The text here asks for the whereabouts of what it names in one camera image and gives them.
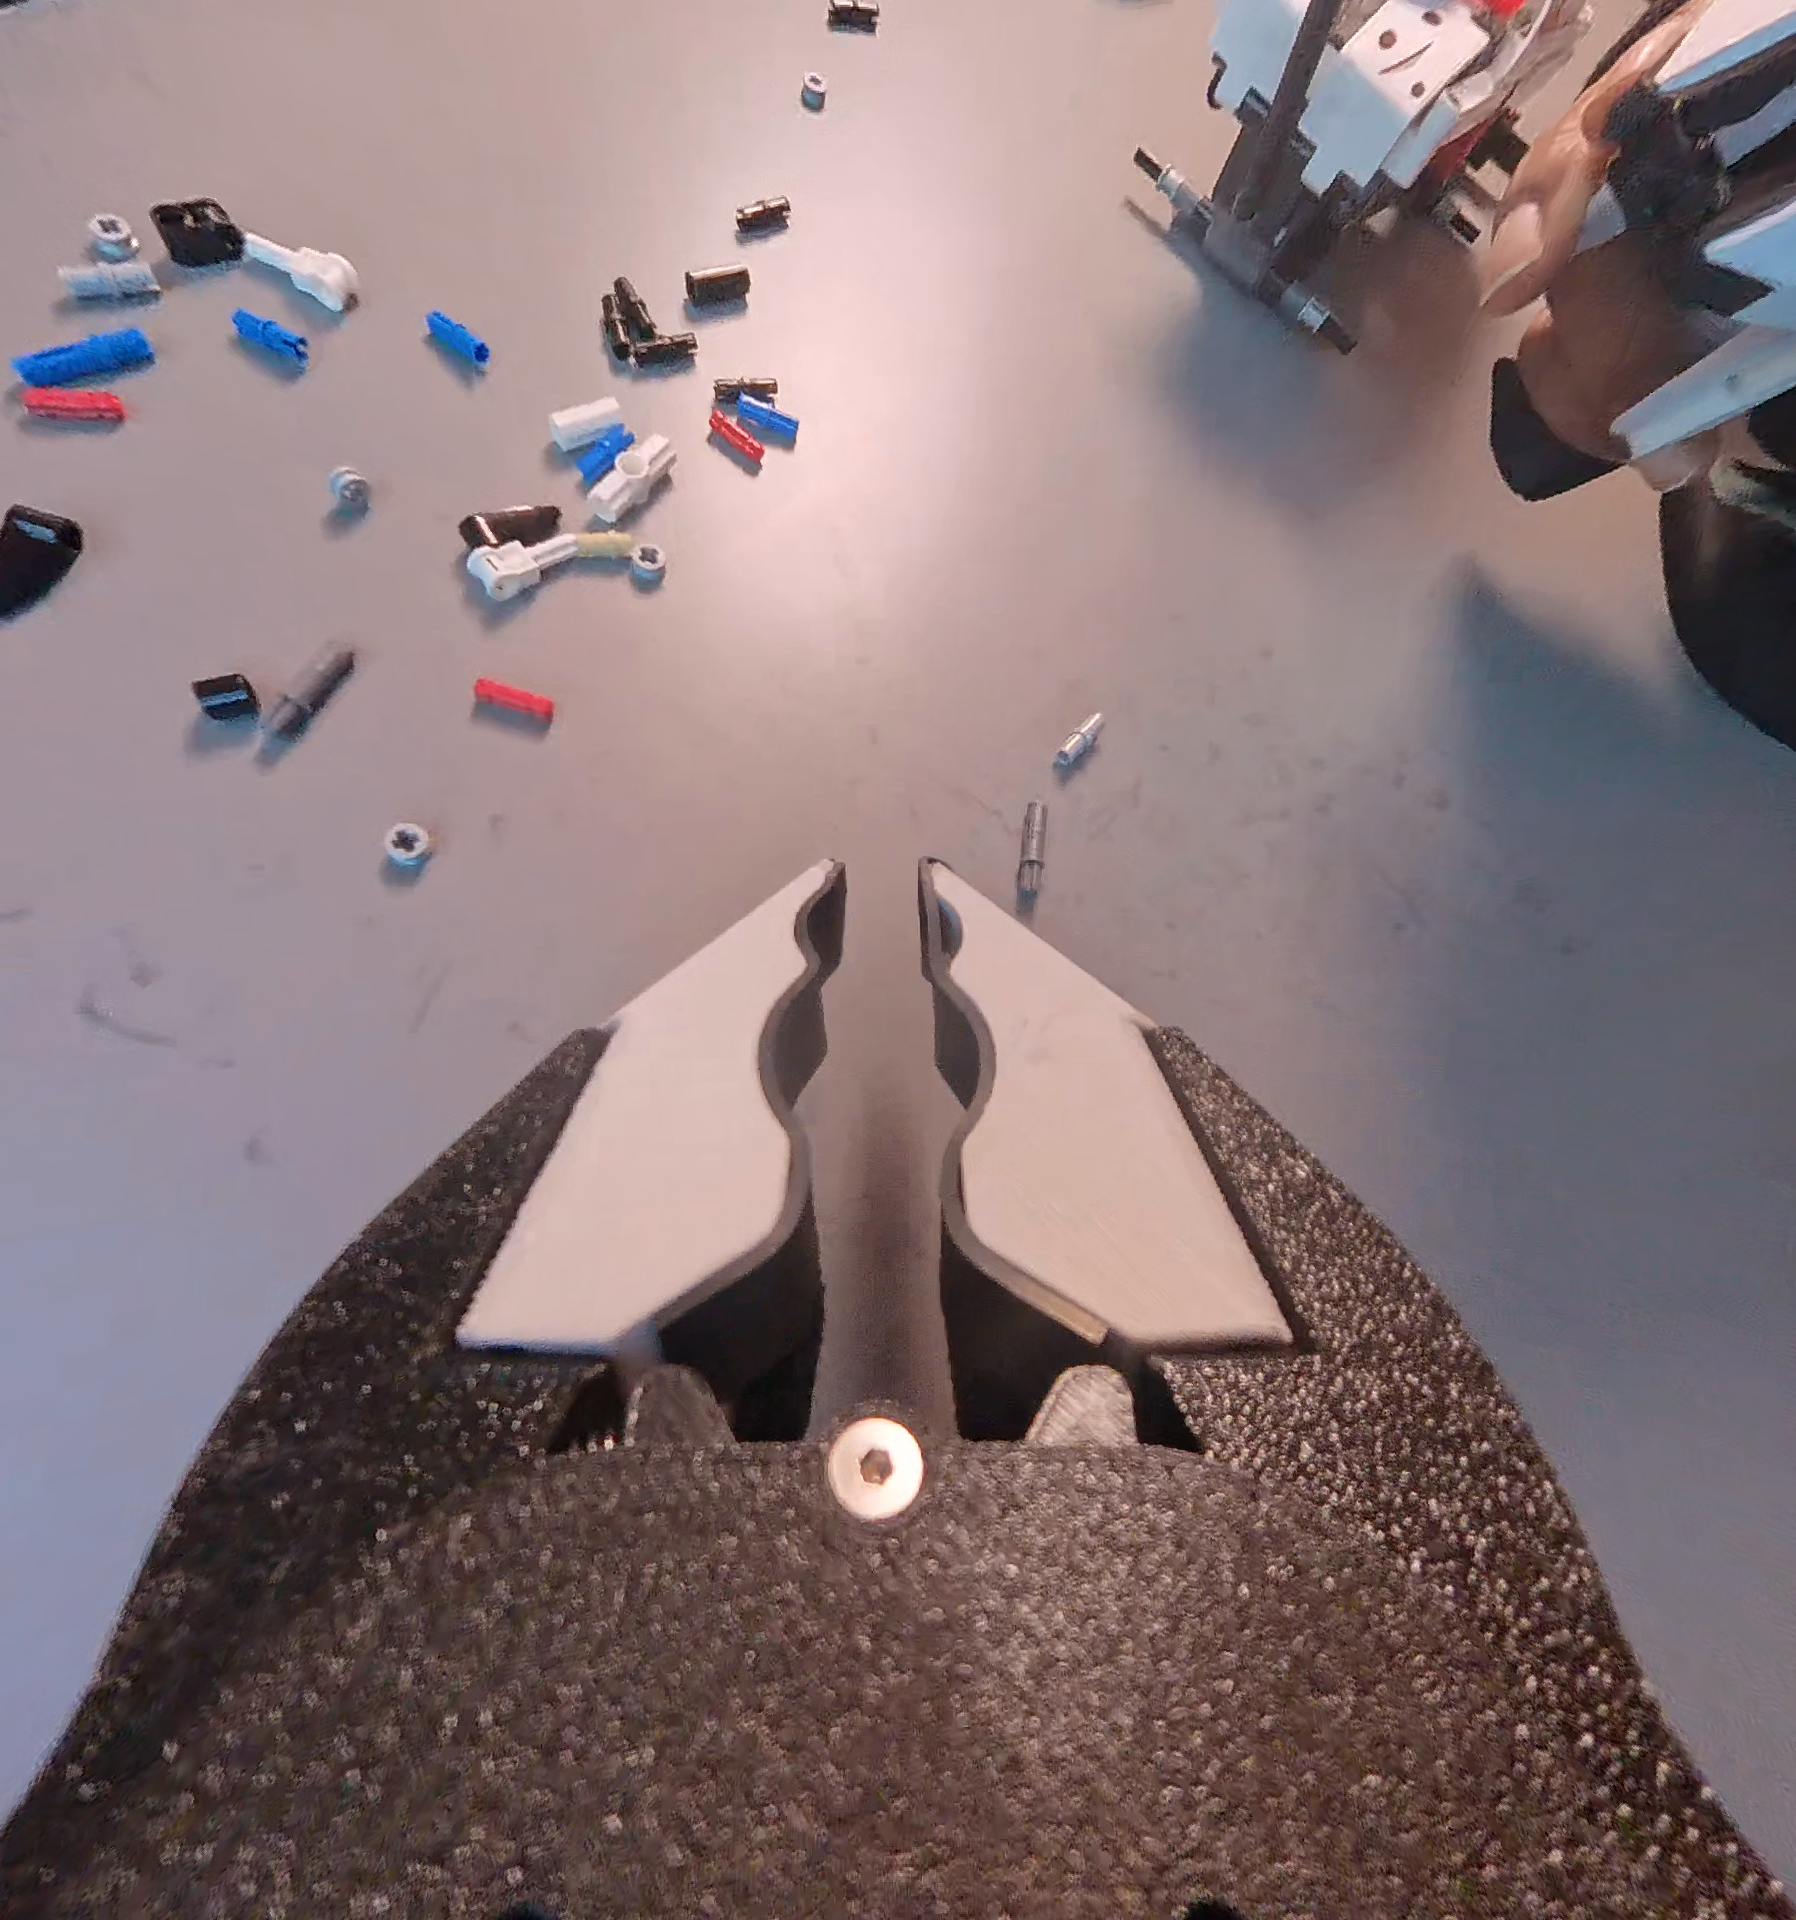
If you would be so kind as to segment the grey desk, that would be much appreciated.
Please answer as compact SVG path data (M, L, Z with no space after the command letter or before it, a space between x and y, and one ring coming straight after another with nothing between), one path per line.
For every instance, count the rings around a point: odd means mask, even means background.
M0 1822L289 1306L824 857L816 1391L948 1415L911 865L1010 904L1044 794L1036 933L1435 1278L1796 1901L1796 756L1683 666L1635 477L1505 495L1505 332L1435 233L1374 251L1333 357L1151 226L1136 146L1220 168L1203 38L1208 5L0 10L0 517L84 532L0 620ZM201 194L359 304L170 268L150 212ZM762 194L788 226L741 236ZM100 212L160 297L63 304ZM686 305L731 265L747 296ZM686 365L611 358L620 276ZM122 423L20 416L15 357L119 327L156 351L94 383ZM706 429L741 374L798 420L755 467ZM548 448L596 398L676 448L621 522L664 578L494 603L458 523L601 532ZM198 715L327 650L299 742ZM394 821L433 861L388 870Z

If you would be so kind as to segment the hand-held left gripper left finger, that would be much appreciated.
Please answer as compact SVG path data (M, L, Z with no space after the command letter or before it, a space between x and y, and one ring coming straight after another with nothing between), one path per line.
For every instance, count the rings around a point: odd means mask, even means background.
M821 1063L843 865L824 857L607 1024L453 1327L463 1353L655 1358L811 1200L794 1097Z

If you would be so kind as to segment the person's right hand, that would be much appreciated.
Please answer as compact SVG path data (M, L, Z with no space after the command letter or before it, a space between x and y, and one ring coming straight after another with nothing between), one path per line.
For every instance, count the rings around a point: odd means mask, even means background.
M1534 416L1575 453L1635 467L1659 495L1704 473L1720 436L1704 429L1635 454L1613 420L1692 366L1704 330L1659 286L1638 233L1584 251L1576 233L1616 157L1604 137L1616 100L1653 82L1692 23L1695 9L1680 9L1646 31L1531 143L1502 198L1478 304L1485 319L1531 315L1514 358Z

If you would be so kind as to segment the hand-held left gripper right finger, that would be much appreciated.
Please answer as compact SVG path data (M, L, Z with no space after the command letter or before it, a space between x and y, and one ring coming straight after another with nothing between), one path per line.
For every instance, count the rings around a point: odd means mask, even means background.
M942 861L918 865L957 1412L1039 1412L1081 1367L1169 1412L1169 1363L1296 1358L1296 1306L1160 1063L1160 1024Z

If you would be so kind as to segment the white toy truck chassis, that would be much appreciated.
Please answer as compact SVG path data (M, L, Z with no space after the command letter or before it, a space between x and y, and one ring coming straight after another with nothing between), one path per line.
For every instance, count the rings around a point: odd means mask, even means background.
M1518 174L1518 111L1589 23L1594 5L1215 5L1203 105L1232 119L1220 180L1129 162L1230 286L1353 351L1322 296L1331 251L1383 216L1478 240L1458 182Z

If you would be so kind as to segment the scattered small building pieces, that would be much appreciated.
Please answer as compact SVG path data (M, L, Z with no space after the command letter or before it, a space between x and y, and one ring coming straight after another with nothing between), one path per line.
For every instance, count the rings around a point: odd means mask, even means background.
M827 5L827 28L873 31L883 18L877 5ZM762 194L732 212L741 236L782 228L790 202L782 194ZM280 245L247 226L238 226L221 202L210 194L156 202L150 212L154 228L165 240L168 265L184 273L255 265L281 276L299 296L310 296L327 315L347 315L359 304L355 265L327 249ZM59 268L59 296L72 305L94 304L154 304L165 296L160 276L140 256L136 233L126 219L100 212L87 219L87 256ZM747 268L714 268L682 276L686 305L732 305L747 296ZM625 276L611 282L601 304L601 332L613 365L634 370L676 366L696 357L696 332L661 332L645 297ZM234 335L255 347L280 366L310 366L310 335L280 327L255 311L234 311ZM463 323L444 311L424 315L424 335L445 358L472 370L490 370L490 341L480 341ZM54 423L122 423L126 408L114 392L100 392L100 374L154 366L156 351L136 327L119 327L87 332L68 344L49 344L11 358L15 401L24 420ZM710 406L710 441L720 443L741 462L755 467L762 459L762 441L794 443L798 420L780 406L775 378L719 378ZM574 454L574 473L584 495L584 513L601 532L564 532L564 517L555 504L523 504L500 513L478 513L458 523L464 552L464 578L494 602L513 603L536 594L543 578L564 564L625 564L638 587L655 587L664 578L664 552L650 539L625 536L621 522L638 513L650 495L673 473L676 448L664 436L634 436L621 420L613 398L576 401L548 412L548 448ZM327 496L334 522L359 522L371 508L371 481L355 467L334 467L327 473ZM0 517L0 620L44 602L68 566L84 552L84 532L72 517L49 508L11 504ZM259 724L267 745L289 745L305 726L327 709L333 691L355 670L355 650L327 650L310 661L310 670L289 680L272 709L247 677L221 675L191 684L198 715L206 724ZM555 703L537 691L500 684L490 677L472 680L478 712L504 712L526 719L532 726L548 726ZM382 861L388 870L420 870L435 852L435 833L420 821L394 821L382 833Z

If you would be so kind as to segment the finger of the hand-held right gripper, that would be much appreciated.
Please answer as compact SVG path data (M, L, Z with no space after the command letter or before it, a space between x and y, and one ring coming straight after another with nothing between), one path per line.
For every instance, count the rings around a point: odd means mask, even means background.
M1683 137L1796 132L1796 5L1706 5L1650 82L1653 119Z
M1630 459L1687 443L1796 388L1796 282L1778 282L1739 315L1739 330L1704 358L1613 416Z

